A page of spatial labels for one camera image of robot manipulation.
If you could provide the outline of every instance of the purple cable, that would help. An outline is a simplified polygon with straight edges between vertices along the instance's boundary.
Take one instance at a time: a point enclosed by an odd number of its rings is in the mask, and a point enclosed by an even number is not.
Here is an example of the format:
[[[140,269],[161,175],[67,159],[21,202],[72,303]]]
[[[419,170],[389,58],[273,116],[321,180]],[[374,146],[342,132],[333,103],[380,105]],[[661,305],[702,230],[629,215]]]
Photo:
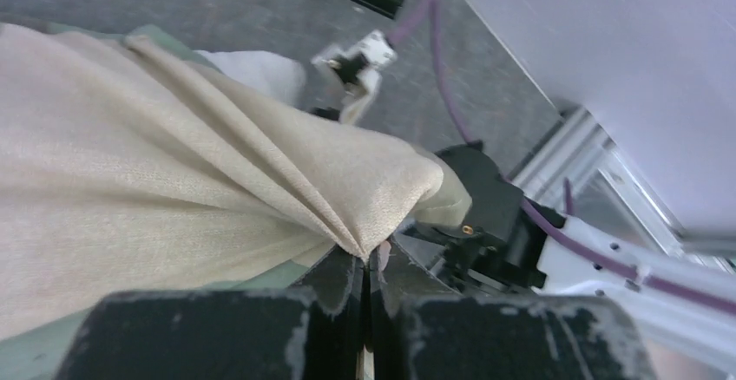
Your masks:
[[[457,132],[461,137],[463,137],[463,140],[466,143],[470,143],[473,139],[470,137],[470,132],[460,117],[455,98],[452,96],[450,88],[447,86],[447,81],[445,80],[441,47],[442,41],[440,40],[439,0],[422,0],[409,17],[403,20],[391,33],[386,35],[386,39],[392,46],[397,46],[406,37],[411,35],[411,33],[417,29],[418,25],[428,15],[430,17],[431,28],[430,46],[432,51],[432,67],[435,70],[437,88],[439,89],[439,94],[442,96],[447,112],[450,114],[450,118],[455,124]]]
[[[429,14],[430,16],[430,35],[431,35],[431,50],[432,50],[432,66],[435,70],[435,77],[437,79],[437,87],[439,93],[444,100],[444,104],[447,107],[447,111],[450,113],[452,122],[455,123],[457,131],[463,137],[465,142],[473,141],[468,133],[467,128],[463,124],[458,113],[457,104],[452,94],[448,90],[447,83],[444,77],[444,63],[442,60],[442,54],[440,53],[440,28],[439,28],[439,0],[422,0],[417,6],[414,12],[405,19],[395,30],[387,35],[387,39],[391,45],[396,46],[401,43],[407,36],[417,29],[417,26],[424,20]],[[572,191],[570,190],[569,181],[565,180],[565,207],[568,213],[573,212],[572,202]],[[552,237],[555,241],[560,243],[561,246],[567,248],[572,253],[590,261],[596,263],[606,270],[616,273],[617,275],[627,278],[629,280],[636,280],[638,273],[634,265],[626,265],[607,256],[604,256],[595,250],[592,250],[585,246],[579,241],[575,241],[567,236],[567,234],[560,231],[557,227],[553,226],[547,219],[542,216],[539,211],[531,205],[526,198],[522,201],[522,210],[531,218],[534,223],[539,226],[549,237]],[[718,298],[709,293],[696,291],[683,285],[678,285],[669,280],[663,278],[651,277],[643,281],[645,286],[651,287],[657,291],[665,292],[674,295],[678,298],[685,299],[689,302],[701,304],[714,308],[719,311],[723,311],[732,316],[736,316],[736,303]]]

